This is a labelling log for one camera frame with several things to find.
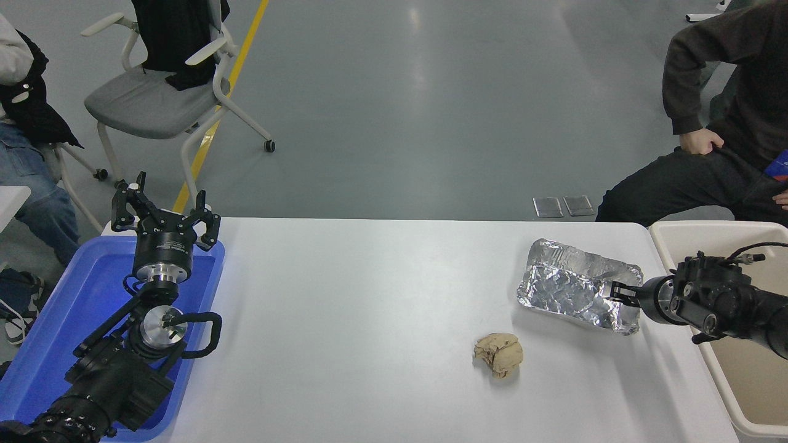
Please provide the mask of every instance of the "person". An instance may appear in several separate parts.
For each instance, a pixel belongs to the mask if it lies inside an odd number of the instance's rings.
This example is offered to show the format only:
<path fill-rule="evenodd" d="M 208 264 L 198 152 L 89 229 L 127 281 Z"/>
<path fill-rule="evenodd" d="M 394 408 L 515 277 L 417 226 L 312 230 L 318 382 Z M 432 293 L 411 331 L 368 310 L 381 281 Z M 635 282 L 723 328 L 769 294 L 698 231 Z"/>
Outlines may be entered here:
<path fill-rule="evenodd" d="M 763 0 L 730 0 L 724 12 L 731 13 L 739 9 L 749 8 L 750 6 L 756 5 L 758 2 L 762 1 Z M 706 87 L 712 78 L 712 74 L 714 74 L 719 65 L 720 61 L 710 61 L 706 63 L 706 67 L 701 70 L 701 89 Z M 738 76 L 739 71 L 738 69 L 735 69 L 731 73 L 728 81 L 725 83 L 723 90 L 718 95 L 712 97 L 712 100 L 708 106 L 709 120 L 714 121 L 725 117 L 725 112 L 733 102 L 734 96 L 736 96 L 736 83 L 738 82 Z"/>
<path fill-rule="evenodd" d="M 78 142 L 70 130 L 63 136 L 65 122 L 58 120 L 59 116 L 52 118 L 54 110 L 46 105 L 40 77 L 46 61 L 38 47 L 0 14 L 0 185 L 30 188 L 30 196 L 15 217 L 53 248 L 58 261 L 66 266 L 79 247 L 76 215 L 68 193 L 54 183 L 31 139 L 43 137 L 41 141 L 46 142 L 52 136 Z M 53 129 L 57 135 L 50 134 Z M 0 317 L 6 318 L 10 343 L 24 340 L 41 307 L 43 287 L 44 282 L 30 273 L 0 272 Z"/>
<path fill-rule="evenodd" d="M 598 222 L 649 226 L 701 206 L 737 220 L 788 226 L 788 0 L 720 14 L 674 36 L 663 104 L 680 146 L 605 193 Z M 738 66 L 736 95 L 722 119 L 700 123 L 701 70 Z"/>

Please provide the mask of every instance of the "beige bin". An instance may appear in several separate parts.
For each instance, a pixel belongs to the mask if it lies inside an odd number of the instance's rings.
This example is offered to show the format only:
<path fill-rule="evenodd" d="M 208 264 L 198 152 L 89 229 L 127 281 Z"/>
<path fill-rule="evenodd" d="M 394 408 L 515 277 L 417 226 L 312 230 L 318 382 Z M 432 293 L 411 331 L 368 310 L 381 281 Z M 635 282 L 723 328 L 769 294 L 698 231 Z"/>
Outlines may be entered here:
<path fill-rule="evenodd" d="M 659 221 L 649 229 L 666 270 L 675 269 L 698 251 L 724 256 L 764 241 L 788 243 L 788 229 L 755 221 Z M 761 247 L 747 251 L 767 258 L 742 266 L 753 285 L 788 295 L 788 248 Z M 730 337 L 702 344 L 730 420 L 743 433 L 757 437 L 788 437 L 788 361 L 747 340 Z"/>

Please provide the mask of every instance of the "jeans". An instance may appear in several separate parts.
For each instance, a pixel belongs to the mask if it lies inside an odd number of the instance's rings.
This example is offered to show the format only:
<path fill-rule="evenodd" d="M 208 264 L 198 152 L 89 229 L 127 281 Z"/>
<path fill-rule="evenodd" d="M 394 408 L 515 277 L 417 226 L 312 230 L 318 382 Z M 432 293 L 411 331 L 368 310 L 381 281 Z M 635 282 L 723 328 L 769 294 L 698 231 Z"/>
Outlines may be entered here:
<path fill-rule="evenodd" d="M 788 211 L 771 199 L 786 189 L 730 148 L 707 155 L 677 147 L 608 191 L 597 222 L 635 222 L 643 226 L 702 206 L 721 206 L 736 220 L 774 222 L 788 227 Z"/>
<path fill-rule="evenodd" d="M 0 123 L 0 184 L 30 188 L 30 197 L 16 219 L 52 247 L 63 266 L 67 265 L 80 238 L 69 194 L 54 183 L 43 156 L 22 131 L 6 123 Z"/>

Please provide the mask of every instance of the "sneaker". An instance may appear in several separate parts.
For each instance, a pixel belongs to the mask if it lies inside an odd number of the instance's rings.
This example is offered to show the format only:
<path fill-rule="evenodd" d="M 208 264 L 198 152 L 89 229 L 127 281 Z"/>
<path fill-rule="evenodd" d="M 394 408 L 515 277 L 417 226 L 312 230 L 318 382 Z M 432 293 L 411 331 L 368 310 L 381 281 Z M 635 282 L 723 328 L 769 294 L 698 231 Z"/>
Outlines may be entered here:
<path fill-rule="evenodd" d="M 6 339 L 14 346 L 24 343 L 24 339 L 30 334 L 30 327 L 35 322 L 35 318 L 23 317 L 23 319 L 24 327 L 22 318 L 14 317 L 6 320 Z"/>
<path fill-rule="evenodd" d="M 28 271 L 23 270 L 19 273 L 22 277 L 25 277 L 30 281 L 31 286 L 31 294 L 30 294 L 30 304 L 28 305 L 28 312 L 26 312 L 23 317 L 38 317 L 39 312 L 44 308 L 44 304 L 49 299 L 49 295 L 45 295 L 45 286 L 44 286 L 44 279 L 40 277 L 36 277 L 33 274 L 30 274 Z"/>

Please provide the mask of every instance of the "black pants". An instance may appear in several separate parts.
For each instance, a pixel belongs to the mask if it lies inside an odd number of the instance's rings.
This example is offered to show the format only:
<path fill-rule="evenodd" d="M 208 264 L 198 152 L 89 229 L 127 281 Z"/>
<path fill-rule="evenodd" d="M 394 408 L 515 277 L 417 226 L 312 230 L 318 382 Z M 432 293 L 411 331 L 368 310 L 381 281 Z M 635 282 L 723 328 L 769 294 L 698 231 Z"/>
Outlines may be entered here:
<path fill-rule="evenodd" d="M 669 214 L 716 205 L 736 220 L 788 226 L 788 210 L 771 199 L 786 188 L 725 147 L 707 155 L 677 147 L 608 191 L 597 222 L 650 226 Z"/>

